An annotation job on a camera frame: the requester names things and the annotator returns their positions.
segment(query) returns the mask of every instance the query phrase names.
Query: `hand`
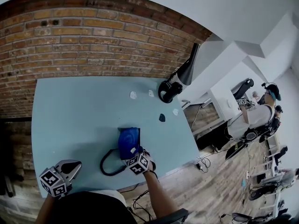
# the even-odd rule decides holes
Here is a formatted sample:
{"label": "hand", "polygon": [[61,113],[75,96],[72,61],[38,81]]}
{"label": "hand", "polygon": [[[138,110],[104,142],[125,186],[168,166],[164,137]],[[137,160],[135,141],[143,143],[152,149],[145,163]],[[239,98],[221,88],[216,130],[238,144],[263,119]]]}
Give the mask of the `hand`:
{"label": "hand", "polygon": [[148,154],[145,154],[144,157],[149,161],[148,170],[154,171],[153,163],[151,161],[151,157]]}

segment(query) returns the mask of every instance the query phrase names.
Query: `small blue object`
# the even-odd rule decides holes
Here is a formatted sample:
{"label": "small blue object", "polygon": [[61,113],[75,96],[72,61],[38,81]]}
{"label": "small blue object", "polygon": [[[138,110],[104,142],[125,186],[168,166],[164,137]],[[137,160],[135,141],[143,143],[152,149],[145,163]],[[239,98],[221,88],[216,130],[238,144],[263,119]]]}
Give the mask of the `small blue object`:
{"label": "small blue object", "polygon": [[246,187],[246,181],[245,181],[245,178],[243,178],[243,181],[242,181],[242,187],[243,187],[243,188]]}
{"label": "small blue object", "polygon": [[140,129],[127,128],[122,129],[118,139],[118,148],[122,160],[131,159],[139,151],[140,147]]}

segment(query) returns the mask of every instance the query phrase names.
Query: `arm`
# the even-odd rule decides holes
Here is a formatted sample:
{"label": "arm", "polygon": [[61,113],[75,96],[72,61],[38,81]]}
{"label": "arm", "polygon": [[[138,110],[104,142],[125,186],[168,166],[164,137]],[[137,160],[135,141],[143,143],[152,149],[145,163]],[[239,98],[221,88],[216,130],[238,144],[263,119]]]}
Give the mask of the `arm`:
{"label": "arm", "polygon": [[293,169],[291,169],[291,168],[284,168],[284,169],[281,169],[280,171],[284,172],[284,173],[288,173],[288,172],[293,171]]}
{"label": "arm", "polygon": [[174,201],[163,190],[161,184],[152,172],[144,172],[149,188],[150,202],[157,218],[167,216],[178,210]]}
{"label": "arm", "polygon": [[36,224],[45,224],[49,220],[52,208],[54,206],[55,198],[48,194],[46,200],[44,201],[42,208],[40,209]]}
{"label": "arm", "polygon": [[249,124],[249,121],[248,121],[248,114],[247,114],[247,110],[246,110],[245,106],[241,105],[241,106],[240,106],[240,109],[241,109],[241,111],[242,111],[242,113],[243,113],[243,117],[244,117],[245,123],[246,123],[246,124]]}

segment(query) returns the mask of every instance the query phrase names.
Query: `power cord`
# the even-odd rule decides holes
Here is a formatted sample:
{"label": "power cord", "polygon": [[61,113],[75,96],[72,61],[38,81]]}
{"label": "power cord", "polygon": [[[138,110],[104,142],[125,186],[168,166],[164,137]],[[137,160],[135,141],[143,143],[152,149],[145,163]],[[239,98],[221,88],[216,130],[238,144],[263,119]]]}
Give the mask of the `power cord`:
{"label": "power cord", "polygon": [[209,171],[209,167],[211,167],[211,161],[208,158],[199,158],[196,164],[197,168],[199,168],[201,171],[203,171],[204,173],[207,173]]}
{"label": "power cord", "polygon": [[[228,149],[224,149],[224,150],[221,150],[220,152],[218,152],[218,153],[214,153],[214,154],[219,154],[219,153],[221,153],[221,152],[223,152],[223,151],[227,151],[227,150],[228,150]],[[203,173],[207,173],[207,172],[209,171],[209,167],[211,167],[211,161],[210,161],[207,157],[209,157],[209,156],[211,156],[211,155],[214,155],[214,154],[205,155],[205,156],[202,157],[202,158],[199,156],[199,159],[197,160],[196,167],[197,167],[199,170],[201,170]]]}
{"label": "power cord", "polygon": [[250,172],[250,159],[252,158],[251,155],[249,154],[248,147],[246,146],[247,153],[248,153],[248,172]]}
{"label": "power cord", "polygon": [[[152,170],[148,170],[147,172],[151,172],[151,173],[155,174],[155,176],[156,176],[156,178],[157,178],[157,180],[158,180],[158,176],[157,176],[157,174],[156,174],[154,171],[152,171]],[[137,184],[137,185],[136,185],[133,189],[131,189],[131,190],[123,191],[123,192],[121,192],[121,193],[133,191],[133,190],[135,190],[135,189],[137,188],[138,185],[139,185],[139,184]],[[144,210],[144,211],[149,215],[149,220],[148,220],[148,221],[151,221],[151,220],[153,220],[153,217],[152,217],[152,215],[150,214],[150,212],[149,212],[148,210],[146,210],[143,206],[141,206],[141,205],[137,202],[141,197],[143,197],[143,196],[146,195],[146,194],[149,195],[149,190],[146,190],[146,191],[143,192],[141,195],[139,195],[136,199],[133,199],[133,208],[134,208],[134,210],[138,210],[138,209],[142,209],[142,210]],[[140,217],[140,216],[138,216],[137,214],[135,214],[135,213],[133,212],[133,210],[132,210],[131,207],[127,207],[127,209],[128,209],[134,216],[136,216],[136,217],[140,218],[142,221],[146,222],[142,217]]]}
{"label": "power cord", "polygon": [[136,186],[135,186],[133,189],[131,189],[131,190],[128,190],[128,191],[123,191],[123,192],[120,192],[120,193],[134,191],[134,190],[135,190],[135,189],[138,187],[138,185],[139,185],[139,183],[138,183],[138,184],[136,184]]}
{"label": "power cord", "polygon": [[231,217],[232,217],[232,215],[230,215],[230,214],[226,214],[226,213],[225,213],[225,214],[223,214],[221,217],[219,217],[219,218],[220,218],[220,222],[221,222],[221,223],[223,223],[223,222],[222,222],[222,219],[223,219],[223,218],[224,218],[226,215],[228,215],[228,216],[231,216]]}
{"label": "power cord", "polygon": [[194,125],[194,122],[195,122],[195,120],[196,120],[196,118],[197,118],[197,115],[198,115],[198,113],[199,113],[199,110],[200,110],[200,108],[202,107],[202,105],[200,105],[199,107],[198,107],[198,110],[197,110],[197,113],[196,113],[196,115],[195,115],[195,119],[193,120],[193,122],[192,122],[192,125],[191,125],[191,128],[190,129],[192,129],[192,127],[193,127],[193,125]]}

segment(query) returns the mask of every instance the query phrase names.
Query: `table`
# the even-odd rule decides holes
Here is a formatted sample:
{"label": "table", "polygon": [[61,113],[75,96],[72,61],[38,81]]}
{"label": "table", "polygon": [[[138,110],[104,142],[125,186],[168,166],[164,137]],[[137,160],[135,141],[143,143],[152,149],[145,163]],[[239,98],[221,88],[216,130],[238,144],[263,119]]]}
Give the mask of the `table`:
{"label": "table", "polygon": [[219,118],[210,124],[195,130],[192,135],[201,133],[202,131],[213,126],[221,125],[222,123],[241,113],[239,110],[239,105],[234,98],[232,91],[228,87],[220,87],[219,85],[215,85],[207,93],[215,107],[215,110],[217,111]]}
{"label": "table", "polygon": [[[145,77],[62,77],[37,81],[32,114],[32,150],[36,176],[57,162],[75,159],[82,169],[73,182],[74,191],[120,189],[144,182],[126,169],[116,176],[104,176],[100,160],[117,148],[118,127],[141,129],[141,145],[163,176],[194,160],[199,151],[188,122],[175,98],[163,103],[157,89],[163,79]],[[153,90],[155,97],[148,95]],[[137,99],[130,98],[130,92]],[[160,122],[163,113],[166,121]],[[104,169],[113,172],[123,165],[113,152]],[[43,197],[47,195],[41,187]]]}
{"label": "table", "polygon": [[278,216],[278,213],[279,213],[279,206],[278,205],[279,205],[279,202],[280,202],[280,199],[281,199],[280,190],[276,191],[275,193],[266,194],[264,197],[267,198],[267,197],[270,197],[270,196],[274,196],[274,204],[263,206],[259,209],[260,210],[268,209],[268,208],[273,209],[272,215],[273,215],[273,218],[276,218]]}

